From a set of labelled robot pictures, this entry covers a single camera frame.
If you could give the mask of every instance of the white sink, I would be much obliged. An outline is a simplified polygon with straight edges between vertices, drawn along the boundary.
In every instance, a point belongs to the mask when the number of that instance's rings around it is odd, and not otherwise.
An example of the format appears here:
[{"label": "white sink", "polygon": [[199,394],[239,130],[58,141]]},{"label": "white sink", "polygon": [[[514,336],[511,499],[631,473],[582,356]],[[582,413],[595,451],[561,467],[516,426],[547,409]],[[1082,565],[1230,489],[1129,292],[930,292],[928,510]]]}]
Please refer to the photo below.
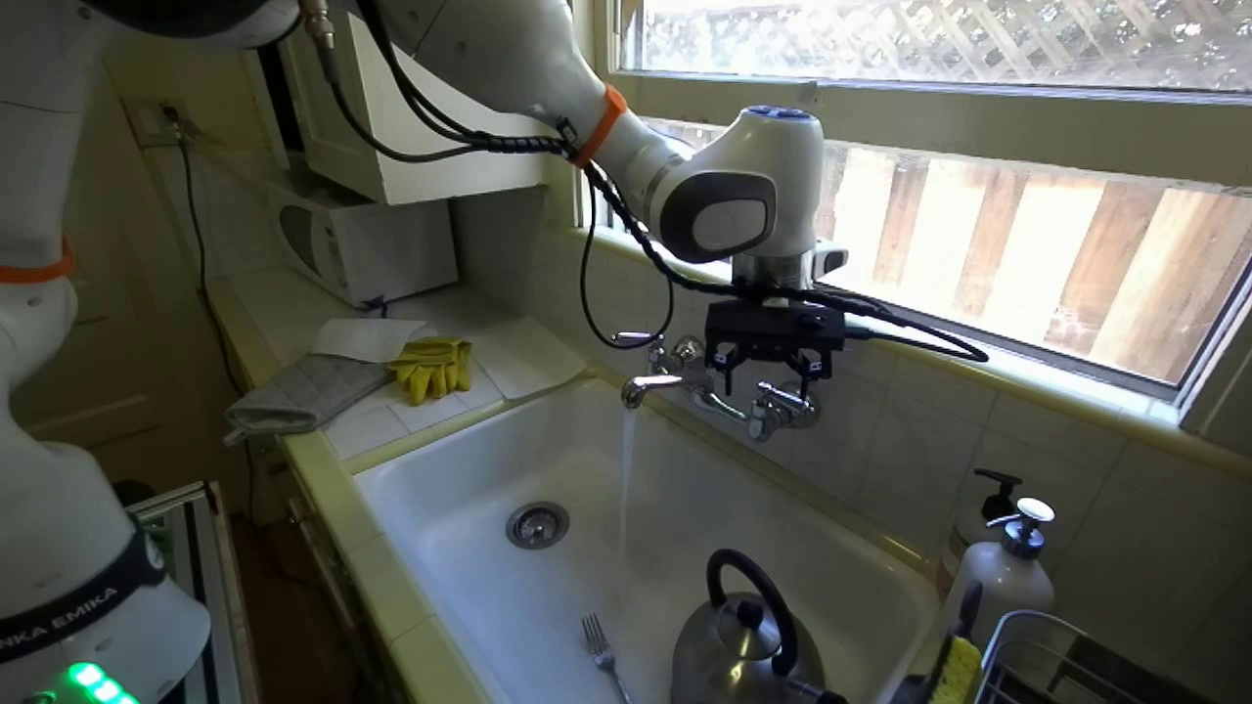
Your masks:
[{"label": "white sink", "polygon": [[[587,378],[358,476],[404,570],[430,600],[495,699],[595,704],[612,681],[582,651],[599,613],[634,704],[668,699],[668,658],[705,602],[717,549],[752,557],[824,651],[825,686],[890,699],[937,639],[928,584],[809,510],[779,471]],[[534,499],[572,525],[516,549]]]}]

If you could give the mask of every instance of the stainless steel kettle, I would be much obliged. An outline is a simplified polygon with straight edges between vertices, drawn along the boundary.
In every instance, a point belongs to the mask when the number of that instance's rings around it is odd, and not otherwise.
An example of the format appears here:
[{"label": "stainless steel kettle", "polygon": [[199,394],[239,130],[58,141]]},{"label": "stainless steel kettle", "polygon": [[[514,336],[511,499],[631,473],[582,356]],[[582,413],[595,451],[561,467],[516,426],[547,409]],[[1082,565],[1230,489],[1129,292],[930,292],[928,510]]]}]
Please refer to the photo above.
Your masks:
[{"label": "stainless steel kettle", "polygon": [[[723,593],[723,568],[760,593]],[[705,584],[710,602],[674,647],[668,704],[842,704],[825,691],[816,639],[760,565],[721,549],[710,557]]]}]

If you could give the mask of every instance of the cabinet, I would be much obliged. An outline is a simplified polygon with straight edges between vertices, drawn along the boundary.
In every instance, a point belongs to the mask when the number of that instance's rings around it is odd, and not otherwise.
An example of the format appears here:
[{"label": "cabinet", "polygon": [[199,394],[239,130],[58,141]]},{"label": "cabinet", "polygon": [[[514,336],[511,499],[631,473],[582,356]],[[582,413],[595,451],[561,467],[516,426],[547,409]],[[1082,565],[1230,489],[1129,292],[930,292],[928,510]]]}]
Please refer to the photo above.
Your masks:
[{"label": "cabinet", "polygon": [[[351,115],[391,147],[398,154],[440,154],[451,147],[440,133],[430,133],[398,99],[391,69],[371,44],[361,14],[332,10],[336,25],[336,69]],[[398,53],[404,69],[423,86],[423,95],[458,116],[469,130],[505,133],[505,137],[538,137],[542,121],[495,115],[474,99],[451,90],[430,69]],[[281,44],[281,65],[289,80],[306,160],[319,177],[336,179],[348,190],[361,190],[378,205],[423,205],[451,196],[482,196],[543,184],[543,155],[454,155],[436,166],[398,166],[363,145],[351,126],[340,116],[332,90],[319,65],[319,50],[310,31],[295,31]]]}]

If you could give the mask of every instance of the countertop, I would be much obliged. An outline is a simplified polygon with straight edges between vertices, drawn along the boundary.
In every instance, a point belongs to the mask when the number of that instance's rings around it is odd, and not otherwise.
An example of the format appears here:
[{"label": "countertop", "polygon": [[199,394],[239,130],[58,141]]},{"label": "countertop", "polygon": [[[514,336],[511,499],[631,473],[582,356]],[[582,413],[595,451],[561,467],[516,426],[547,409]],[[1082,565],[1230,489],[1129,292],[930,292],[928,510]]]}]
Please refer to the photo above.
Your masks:
[{"label": "countertop", "polygon": [[[215,282],[211,304],[248,383],[263,383],[281,365],[310,353],[324,322],[351,317],[348,304],[289,269]],[[430,602],[409,584],[398,558],[371,525],[351,473],[561,387],[582,375],[587,365],[538,322],[500,314],[469,291],[423,292],[394,304],[391,317],[427,322],[447,336],[469,336],[478,365],[474,391],[409,405],[394,387],[383,387],[324,429],[288,438],[288,452],[299,485],[328,527],[328,538],[348,565],[411,699],[488,699],[469,660],[430,613]]]}]

